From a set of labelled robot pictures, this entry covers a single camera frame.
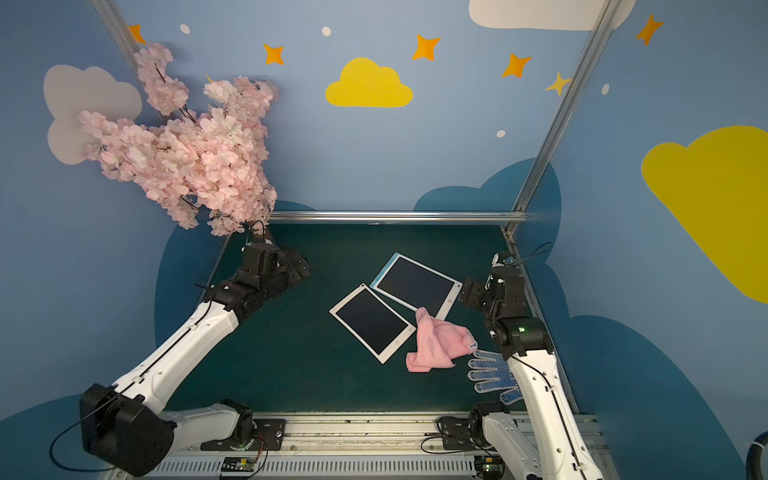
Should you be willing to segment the pink cloth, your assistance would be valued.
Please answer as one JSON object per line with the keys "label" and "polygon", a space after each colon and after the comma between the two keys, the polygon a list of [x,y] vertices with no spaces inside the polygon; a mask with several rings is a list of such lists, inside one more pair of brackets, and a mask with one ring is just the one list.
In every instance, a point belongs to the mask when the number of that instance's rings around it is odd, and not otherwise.
{"label": "pink cloth", "polygon": [[415,312],[417,350],[406,354],[406,368],[411,373],[449,369],[453,360],[472,355],[478,343],[465,327],[432,317],[424,307]]}

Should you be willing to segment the blue-edged white drawing tablet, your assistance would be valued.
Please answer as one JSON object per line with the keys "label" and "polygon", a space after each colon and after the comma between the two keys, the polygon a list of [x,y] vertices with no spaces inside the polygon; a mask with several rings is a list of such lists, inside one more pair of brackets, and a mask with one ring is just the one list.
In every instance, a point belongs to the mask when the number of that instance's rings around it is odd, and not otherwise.
{"label": "blue-edged white drawing tablet", "polygon": [[412,311],[423,307],[433,318],[445,320],[462,283],[396,252],[370,287]]}

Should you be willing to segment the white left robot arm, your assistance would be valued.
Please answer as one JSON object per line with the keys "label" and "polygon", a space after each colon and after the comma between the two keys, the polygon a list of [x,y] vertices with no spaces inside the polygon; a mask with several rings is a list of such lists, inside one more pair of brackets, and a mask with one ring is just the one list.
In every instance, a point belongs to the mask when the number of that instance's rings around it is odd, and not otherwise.
{"label": "white left robot arm", "polygon": [[187,376],[225,337],[263,304],[308,278],[297,251],[269,240],[243,249],[235,274],[207,289],[191,316],[152,354],[109,386],[92,385],[80,398],[82,446],[134,477],[164,458],[206,442],[254,444],[250,408],[221,401],[206,408],[167,412],[170,398]]}

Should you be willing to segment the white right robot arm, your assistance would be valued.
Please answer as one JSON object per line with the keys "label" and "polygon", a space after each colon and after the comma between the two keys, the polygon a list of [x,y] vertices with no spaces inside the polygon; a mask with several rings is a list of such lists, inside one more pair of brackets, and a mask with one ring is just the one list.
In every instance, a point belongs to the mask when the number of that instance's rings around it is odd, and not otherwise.
{"label": "white right robot arm", "polygon": [[480,405],[472,411],[477,434],[514,479],[602,479],[564,394],[548,328],[529,309],[521,269],[495,264],[486,281],[465,282],[460,300],[484,314],[502,357],[500,373],[517,381],[535,441],[510,413]]}

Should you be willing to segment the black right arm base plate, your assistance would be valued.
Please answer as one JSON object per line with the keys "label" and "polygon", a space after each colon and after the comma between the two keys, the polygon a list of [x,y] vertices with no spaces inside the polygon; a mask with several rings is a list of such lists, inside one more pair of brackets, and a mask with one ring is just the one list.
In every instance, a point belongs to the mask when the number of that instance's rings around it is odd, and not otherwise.
{"label": "black right arm base plate", "polygon": [[485,420],[506,421],[510,428],[509,434],[516,445],[527,445],[528,439],[517,429],[516,420],[506,412],[492,412],[483,416],[459,418],[442,416],[435,421],[437,432],[442,438],[444,450],[457,451],[489,451],[496,453],[495,447],[484,436],[483,422]]}

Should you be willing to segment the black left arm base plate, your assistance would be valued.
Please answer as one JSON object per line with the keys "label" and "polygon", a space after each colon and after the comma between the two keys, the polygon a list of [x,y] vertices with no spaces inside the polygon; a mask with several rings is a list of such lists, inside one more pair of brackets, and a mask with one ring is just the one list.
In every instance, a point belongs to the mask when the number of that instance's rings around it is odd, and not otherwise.
{"label": "black left arm base plate", "polygon": [[256,418],[242,435],[235,431],[222,440],[211,440],[200,445],[201,451],[280,451],[285,438],[286,420],[282,418]]}

